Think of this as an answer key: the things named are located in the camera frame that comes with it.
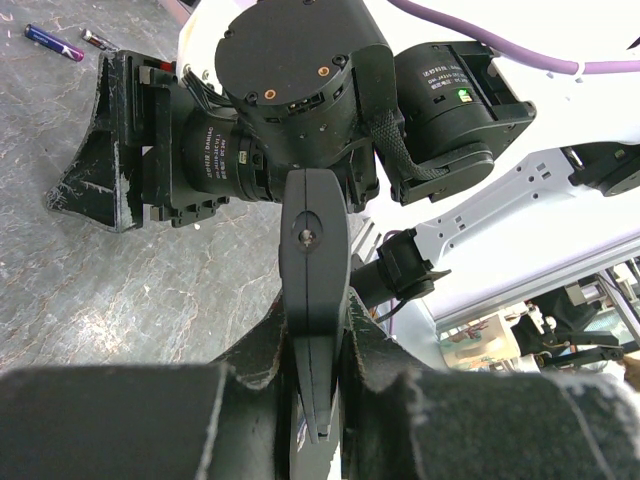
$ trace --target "gray tabletop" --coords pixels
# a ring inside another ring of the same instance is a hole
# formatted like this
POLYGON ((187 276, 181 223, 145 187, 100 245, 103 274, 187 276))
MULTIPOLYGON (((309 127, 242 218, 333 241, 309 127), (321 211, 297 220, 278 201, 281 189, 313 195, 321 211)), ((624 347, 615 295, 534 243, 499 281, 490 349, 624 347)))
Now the gray tabletop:
POLYGON ((279 206, 232 201, 199 229, 123 235, 44 208, 93 107, 100 51, 81 29, 173 60, 179 26, 154 0, 0 0, 0 14, 0 369, 212 360, 280 287, 279 206), (26 39, 27 23, 84 60, 26 39))

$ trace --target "gray floor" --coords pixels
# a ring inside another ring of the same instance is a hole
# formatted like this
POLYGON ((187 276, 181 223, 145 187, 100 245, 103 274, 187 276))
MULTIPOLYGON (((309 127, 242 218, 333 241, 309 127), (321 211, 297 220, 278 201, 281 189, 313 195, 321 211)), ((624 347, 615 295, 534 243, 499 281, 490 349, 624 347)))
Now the gray floor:
POLYGON ((99 51, 80 30, 173 60, 179 27, 154 0, 0 0, 0 14, 0 370, 212 360, 279 289, 279 206, 236 201, 199 230, 115 235, 43 201, 92 109, 99 51), (27 23, 85 59, 35 45, 27 23))

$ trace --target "blue marker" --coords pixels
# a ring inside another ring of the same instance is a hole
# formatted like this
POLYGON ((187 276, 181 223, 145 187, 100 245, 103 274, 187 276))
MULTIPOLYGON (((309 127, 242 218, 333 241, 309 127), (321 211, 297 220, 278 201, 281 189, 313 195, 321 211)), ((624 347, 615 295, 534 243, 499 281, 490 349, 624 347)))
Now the blue marker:
POLYGON ((56 38, 50 33, 47 33, 38 27, 34 27, 31 24, 25 27, 24 36, 76 62, 79 62, 84 58, 84 52, 79 48, 74 47, 64 40, 56 38))

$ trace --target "marker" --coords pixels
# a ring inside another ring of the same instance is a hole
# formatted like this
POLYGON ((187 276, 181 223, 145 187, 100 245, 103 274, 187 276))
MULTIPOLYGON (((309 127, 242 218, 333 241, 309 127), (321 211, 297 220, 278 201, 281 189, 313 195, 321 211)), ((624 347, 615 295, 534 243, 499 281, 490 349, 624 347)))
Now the marker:
POLYGON ((117 52, 120 50, 117 45, 114 45, 109 40, 101 37, 100 35, 96 35, 86 28, 82 30, 82 39, 89 42, 94 47, 98 47, 100 50, 105 50, 107 52, 117 52))
POLYGON ((34 27, 31 24, 25 27, 24 36, 76 62, 79 62, 84 58, 84 52, 79 48, 74 47, 64 40, 56 38, 50 33, 45 32, 41 28, 34 27))

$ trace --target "bolt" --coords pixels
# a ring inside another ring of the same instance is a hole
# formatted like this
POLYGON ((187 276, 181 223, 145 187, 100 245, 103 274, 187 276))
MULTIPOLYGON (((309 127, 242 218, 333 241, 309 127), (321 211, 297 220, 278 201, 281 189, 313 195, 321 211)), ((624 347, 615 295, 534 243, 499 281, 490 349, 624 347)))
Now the bolt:
POLYGON ((345 57, 344 55, 336 55, 335 57, 333 57, 332 62, 334 65, 342 68, 347 64, 347 57, 345 57))
POLYGON ((245 100, 249 105, 255 105, 258 101, 258 94, 256 92, 249 92, 247 93, 245 100))
POLYGON ((311 230, 303 230, 302 232, 300 232, 300 236, 298 237, 298 239, 300 240, 300 243, 309 248, 315 241, 316 234, 311 230))

